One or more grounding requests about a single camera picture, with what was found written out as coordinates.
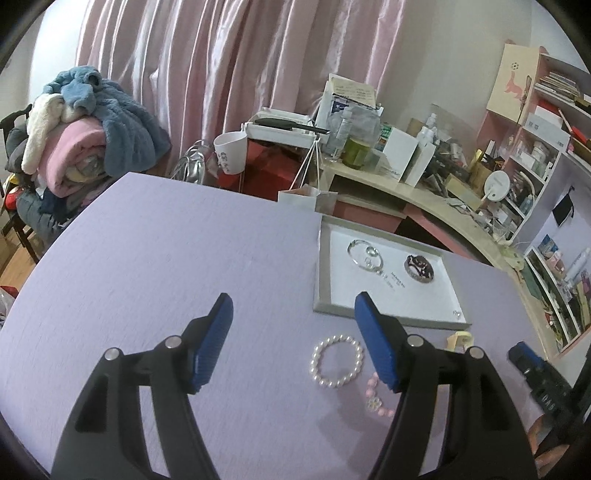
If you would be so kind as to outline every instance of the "paper note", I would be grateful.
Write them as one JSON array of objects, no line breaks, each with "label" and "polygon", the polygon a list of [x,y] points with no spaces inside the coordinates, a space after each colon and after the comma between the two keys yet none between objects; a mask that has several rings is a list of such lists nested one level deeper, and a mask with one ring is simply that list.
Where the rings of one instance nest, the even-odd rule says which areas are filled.
[{"label": "paper note", "polygon": [[332,77],[330,82],[335,95],[375,108],[375,90],[371,85],[342,77]]}]

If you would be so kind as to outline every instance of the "chair leg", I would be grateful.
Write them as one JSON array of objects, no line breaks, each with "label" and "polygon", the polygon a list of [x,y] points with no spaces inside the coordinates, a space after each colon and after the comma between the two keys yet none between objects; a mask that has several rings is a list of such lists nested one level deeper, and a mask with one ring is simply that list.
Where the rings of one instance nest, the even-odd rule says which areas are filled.
[{"label": "chair leg", "polygon": [[37,257],[37,253],[33,249],[31,242],[29,241],[29,239],[25,235],[25,232],[22,230],[21,226],[14,225],[14,231],[17,233],[17,237],[18,237],[19,241],[21,242],[21,245],[27,249],[27,252],[29,252],[29,255],[31,255],[31,258],[33,259],[33,261],[36,264],[38,264],[39,257]]}]

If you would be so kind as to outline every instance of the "wooden floor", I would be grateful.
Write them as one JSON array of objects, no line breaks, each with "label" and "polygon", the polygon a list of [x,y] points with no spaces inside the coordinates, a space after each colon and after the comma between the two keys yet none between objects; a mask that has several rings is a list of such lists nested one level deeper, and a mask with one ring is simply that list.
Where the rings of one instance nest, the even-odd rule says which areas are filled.
[{"label": "wooden floor", "polygon": [[[0,274],[0,285],[16,287],[18,291],[21,291],[22,286],[29,278],[33,268],[35,268],[35,262],[31,259],[27,250],[18,242],[14,231],[10,231],[6,240],[14,247],[15,252],[6,264],[2,274]],[[34,237],[31,238],[31,244],[38,253],[42,251],[40,242]]]}]

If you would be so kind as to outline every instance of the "white storage tray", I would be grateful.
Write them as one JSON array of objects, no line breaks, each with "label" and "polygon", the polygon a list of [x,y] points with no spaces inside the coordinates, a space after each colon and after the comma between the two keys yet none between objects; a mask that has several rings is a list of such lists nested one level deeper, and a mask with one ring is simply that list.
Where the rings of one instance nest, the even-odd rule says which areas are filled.
[{"label": "white storage tray", "polygon": [[[394,288],[377,273],[353,263],[347,248],[356,239],[378,249],[384,259],[384,273],[392,277]],[[396,317],[403,325],[465,330],[470,322],[464,317],[442,254],[437,248],[393,233],[324,216],[314,311],[354,317],[355,297],[367,291],[381,313]],[[429,260],[434,270],[430,283],[420,283],[407,274],[404,262],[409,255],[422,255]]]},{"label": "white storage tray", "polygon": [[260,112],[255,113],[255,115],[244,124],[246,136],[253,140],[265,140],[283,145],[291,145],[292,147],[310,148],[312,146],[312,143],[316,138],[316,135],[313,132],[300,129],[281,130],[279,128],[263,127],[262,125],[254,123],[258,118],[268,117],[291,120],[311,127],[314,126],[314,122],[312,122],[307,115],[299,115],[298,113],[284,112],[283,110],[275,110],[265,107]]}]

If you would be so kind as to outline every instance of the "pink blanket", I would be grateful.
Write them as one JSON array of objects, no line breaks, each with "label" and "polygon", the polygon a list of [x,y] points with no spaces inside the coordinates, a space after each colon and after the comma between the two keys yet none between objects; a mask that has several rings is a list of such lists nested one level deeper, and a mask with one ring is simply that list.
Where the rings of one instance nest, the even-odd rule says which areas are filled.
[{"label": "pink blanket", "polygon": [[66,169],[91,155],[105,158],[105,145],[105,131],[94,117],[83,116],[71,124],[60,124],[47,137],[39,175],[57,197],[67,197],[84,184],[65,181]]}]

